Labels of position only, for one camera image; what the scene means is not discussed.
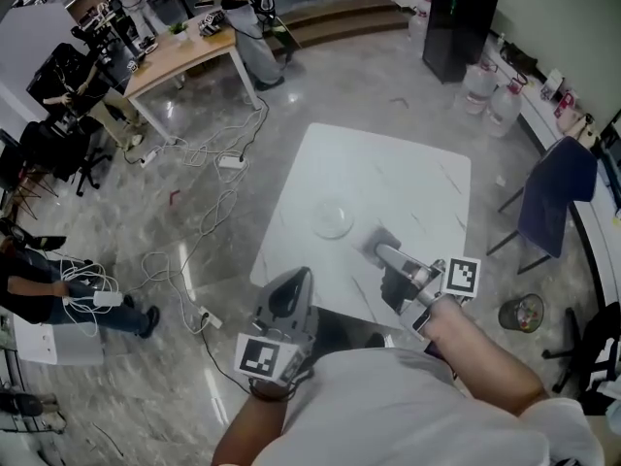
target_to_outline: plastic water bottle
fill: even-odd
[[[455,105],[473,116],[482,113],[498,83],[496,71],[498,66],[488,58],[468,66],[462,87],[455,97]]]
[[[526,80],[513,78],[511,83],[494,92],[483,115],[483,126],[488,134],[501,138],[515,123],[522,109],[520,91],[524,84]]]
[[[417,57],[423,56],[425,50],[425,37],[427,36],[427,24],[429,24],[429,12],[431,0],[423,0],[416,6],[416,15],[409,20],[409,39],[413,43],[414,53]]]

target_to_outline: polished floor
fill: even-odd
[[[520,261],[537,253],[525,250],[519,241],[485,257],[487,247],[510,231],[518,206],[502,215],[496,209],[523,183],[539,157],[525,128],[516,124],[503,139],[485,135],[478,119],[452,108],[458,86],[440,84],[412,51],[405,31],[302,50],[284,76],[285,84],[262,95],[270,111],[248,150],[249,172],[237,186],[230,216],[212,234],[201,239],[201,230],[212,226],[213,215],[203,219],[220,192],[231,185],[220,182],[211,159],[200,167],[184,164],[184,143],[165,149],[146,169],[129,165],[117,152],[97,175],[101,188],[87,188],[83,198],[75,195],[74,187],[56,182],[59,197],[44,195],[34,206],[39,219],[23,216],[21,224],[35,234],[67,235],[65,253],[102,262],[124,290],[145,281],[141,263],[147,253],[167,254],[147,258],[151,273],[166,268],[166,257],[176,271],[201,239],[183,275],[190,289],[185,315],[195,328],[199,318],[194,304],[206,306],[223,320],[221,329],[210,326],[206,336],[213,356],[230,373],[236,336],[258,291],[249,282],[249,272],[310,123],[461,153],[472,162],[465,253],[483,261],[478,297],[466,309],[550,387],[560,366],[543,361],[541,351],[564,344],[567,306],[575,307],[584,322],[596,311],[596,299],[571,221],[561,259],[520,277],[516,276]],[[225,59],[202,76],[189,78],[182,90],[171,83],[160,85],[146,95],[146,101],[193,148],[251,115],[243,86]],[[242,133],[248,140],[252,123],[253,119],[246,128],[219,134],[210,148],[222,149]],[[146,134],[130,159],[162,143],[152,129]],[[421,178],[411,184],[427,182]],[[226,212],[229,205],[230,201],[224,202],[220,210]],[[182,289],[181,277],[174,283]],[[499,306],[528,292],[545,302],[542,327],[531,335],[503,330],[497,320]],[[143,307],[154,304],[162,311],[161,324],[150,340],[104,330],[101,366],[22,363],[30,389],[55,392],[69,423],[64,435],[46,439],[49,457],[57,464],[60,457],[68,466],[206,464],[244,401],[245,395],[217,374],[201,337],[184,327],[180,300],[168,282],[147,282],[134,296]],[[346,326],[354,345],[375,329],[353,320]],[[415,347],[410,337],[398,332],[393,332],[393,339],[397,345]]]

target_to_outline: person standing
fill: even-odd
[[[147,21],[155,30],[155,33],[161,35],[168,31],[166,24],[162,22],[155,11],[145,0],[119,0],[123,6],[123,11],[134,21],[136,32],[144,42],[146,38],[152,37],[152,33],[148,28]]]
[[[143,121],[134,106],[114,88],[97,78],[96,58],[85,57],[71,45],[61,43],[51,55],[47,91],[57,96],[45,98],[46,105],[62,104],[77,118],[93,117],[123,150],[128,151],[143,141],[143,135],[131,134],[127,126],[114,119],[107,105],[119,109],[129,124],[137,128]]]
[[[246,67],[257,81],[254,87],[265,91],[282,84],[284,77],[274,55],[263,39],[259,19],[249,0],[221,0],[222,10],[235,29],[237,49]]]

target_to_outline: white sneaker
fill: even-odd
[[[41,416],[45,426],[55,431],[62,432],[67,427],[67,421],[59,413],[50,413]]]
[[[145,137],[143,135],[134,135],[132,137],[132,141],[130,143],[130,147],[137,147],[139,144],[141,144],[143,142],[143,140],[145,139]]]

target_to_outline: black refrigerator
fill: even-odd
[[[498,0],[432,0],[423,61],[443,83],[464,79],[483,52]]]

